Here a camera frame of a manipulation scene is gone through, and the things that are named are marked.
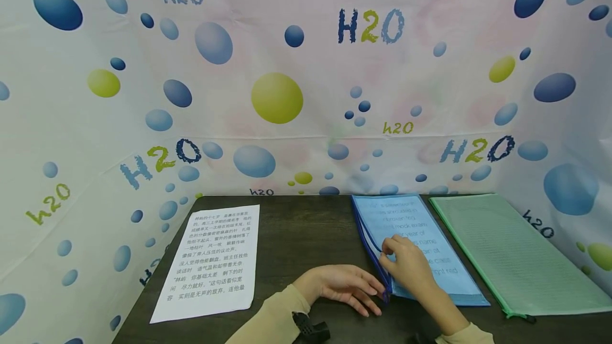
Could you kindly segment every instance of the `white paper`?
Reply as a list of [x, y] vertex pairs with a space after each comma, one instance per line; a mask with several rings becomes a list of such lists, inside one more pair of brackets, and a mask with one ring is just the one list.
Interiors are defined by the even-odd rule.
[[194, 212], [150, 323], [249, 308], [258, 227], [258, 204]]

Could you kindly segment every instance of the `backdrop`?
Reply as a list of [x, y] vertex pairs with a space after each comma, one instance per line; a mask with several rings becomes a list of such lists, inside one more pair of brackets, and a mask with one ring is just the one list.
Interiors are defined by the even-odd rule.
[[112, 341], [203, 194], [499, 192], [612, 294], [609, 4], [2, 0], [0, 341]]

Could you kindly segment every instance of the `left hand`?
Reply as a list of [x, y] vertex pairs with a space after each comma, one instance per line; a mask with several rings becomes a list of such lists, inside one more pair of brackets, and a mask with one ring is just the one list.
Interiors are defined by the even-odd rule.
[[310, 305], [322, 296], [346, 303], [363, 316], [370, 315], [364, 305], [377, 316], [382, 314], [370, 296], [382, 295], [384, 285], [369, 272], [351, 264], [315, 267], [293, 285]]

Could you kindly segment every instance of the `beige sleeve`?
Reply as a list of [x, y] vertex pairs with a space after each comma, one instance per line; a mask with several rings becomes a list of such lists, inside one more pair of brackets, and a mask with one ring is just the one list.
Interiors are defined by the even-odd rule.
[[268, 297], [226, 344], [291, 344], [300, 333], [291, 312], [310, 312], [310, 305], [293, 284]]
[[442, 335], [436, 339], [438, 344], [494, 344], [491, 333], [480, 331], [480, 328], [470, 323], [466, 328], [451, 336]]

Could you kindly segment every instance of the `dark wooden table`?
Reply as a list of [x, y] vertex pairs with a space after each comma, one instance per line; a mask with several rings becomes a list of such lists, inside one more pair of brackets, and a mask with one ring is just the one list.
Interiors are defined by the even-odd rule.
[[[191, 212], [260, 204], [257, 273], [250, 309], [188, 320], [149, 324], [185, 223], [149, 279], [121, 327], [114, 344], [221, 344], [241, 327], [274, 292], [282, 291], [307, 269], [323, 264], [355, 264], [376, 274], [355, 226], [349, 196], [203, 196]], [[494, 334], [496, 344], [612, 343], [612, 314], [541, 316], [536, 324], [505, 319], [499, 305], [470, 261], [436, 217], [448, 240], [492, 307], [462, 308], [474, 324]], [[329, 343], [406, 343], [426, 313], [414, 301], [394, 297], [382, 316], [362, 317], [345, 304], [320, 299], [310, 317], [326, 321]]]

